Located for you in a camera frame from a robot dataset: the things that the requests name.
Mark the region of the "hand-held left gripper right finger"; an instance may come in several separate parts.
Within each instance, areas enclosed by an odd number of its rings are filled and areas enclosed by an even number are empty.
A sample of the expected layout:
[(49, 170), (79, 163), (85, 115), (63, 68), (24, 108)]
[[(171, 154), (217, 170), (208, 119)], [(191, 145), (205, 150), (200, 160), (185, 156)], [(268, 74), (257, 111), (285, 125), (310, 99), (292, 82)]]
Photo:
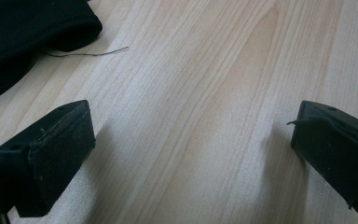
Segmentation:
[(303, 101), (292, 124), (291, 148), (358, 213), (358, 119)]

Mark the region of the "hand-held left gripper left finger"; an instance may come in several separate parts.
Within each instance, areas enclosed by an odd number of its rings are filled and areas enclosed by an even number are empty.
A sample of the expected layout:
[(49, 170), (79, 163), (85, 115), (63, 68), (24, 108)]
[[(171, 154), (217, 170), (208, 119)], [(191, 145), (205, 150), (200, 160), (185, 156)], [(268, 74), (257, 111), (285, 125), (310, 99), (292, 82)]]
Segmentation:
[(49, 112), (0, 146), (0, 209), (45, 216), (94, 148), (88, 101)]

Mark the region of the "black glove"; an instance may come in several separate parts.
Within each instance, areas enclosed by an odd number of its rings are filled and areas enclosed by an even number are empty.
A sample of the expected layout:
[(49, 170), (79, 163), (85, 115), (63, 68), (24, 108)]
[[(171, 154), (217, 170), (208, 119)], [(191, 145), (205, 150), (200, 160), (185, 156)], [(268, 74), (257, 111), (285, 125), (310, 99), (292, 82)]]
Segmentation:
[(102, 29), (88, 0), (0, 0), (0, 95), (28, 73), (43, 47), (81, 49)]

